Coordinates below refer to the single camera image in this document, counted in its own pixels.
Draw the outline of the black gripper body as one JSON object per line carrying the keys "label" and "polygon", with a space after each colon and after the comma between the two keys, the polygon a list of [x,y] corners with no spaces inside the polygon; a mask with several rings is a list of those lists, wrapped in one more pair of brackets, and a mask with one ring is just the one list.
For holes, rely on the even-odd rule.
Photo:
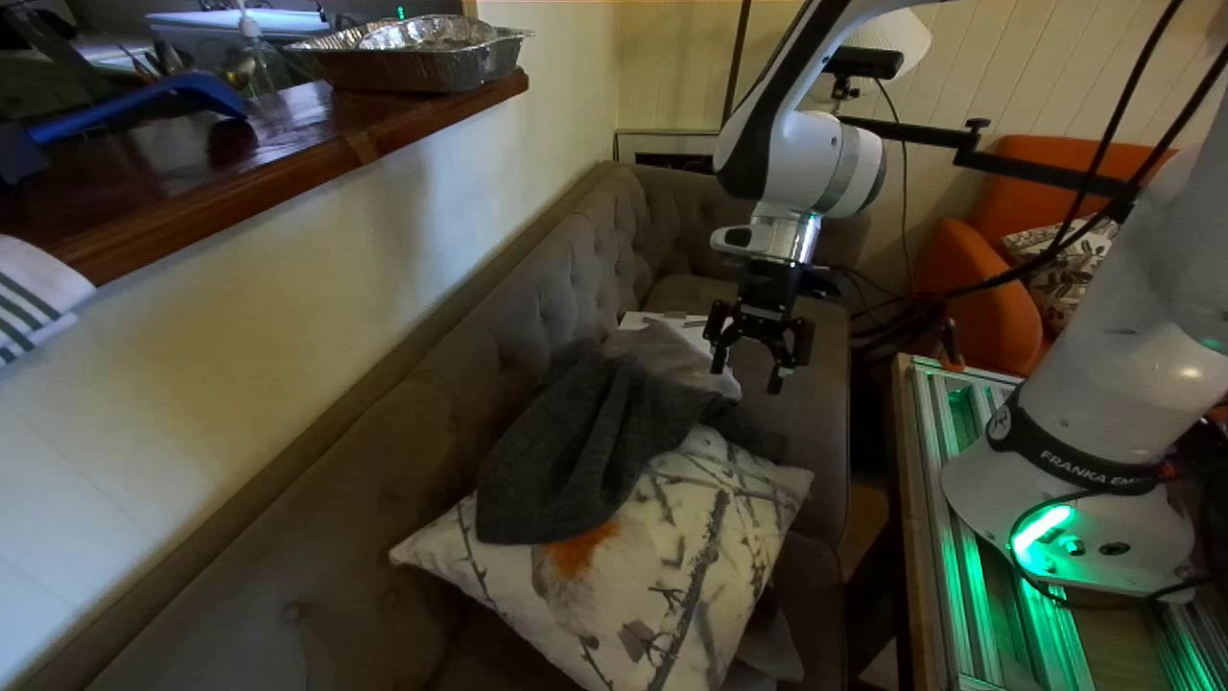
{"label": "black gripper body", "polygon": [[810,361],[815,344],[815,322],[794,320],[794,298],[802,293],[802,269],[792,266],[769,266],[769,261],[747,261],[738,278],[738,298],[724,304],[719,298],[707,310],[707,343],[724,333],[729,349],[742,336],[761,343],[762,349],[785,349],[792,365]]}

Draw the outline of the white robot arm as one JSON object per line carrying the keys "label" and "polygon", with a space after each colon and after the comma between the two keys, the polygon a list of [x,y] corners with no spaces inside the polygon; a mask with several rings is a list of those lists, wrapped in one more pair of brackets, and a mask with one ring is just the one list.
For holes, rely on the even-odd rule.
{"label": "white robot arm", "polygon": [[[709,244],[792,283],[825,224],[863,211],[883,139],[802,95],[871,20],[934,0],[807,0],[723,121],[715,173],[751,220]],[[1163,455],[1228,390],[1228,115],[1119,202],[1119,234],[1075,322],[941,467],[956,518],[1059,586],[1170,599],[1192,578],[1192,523]]]}

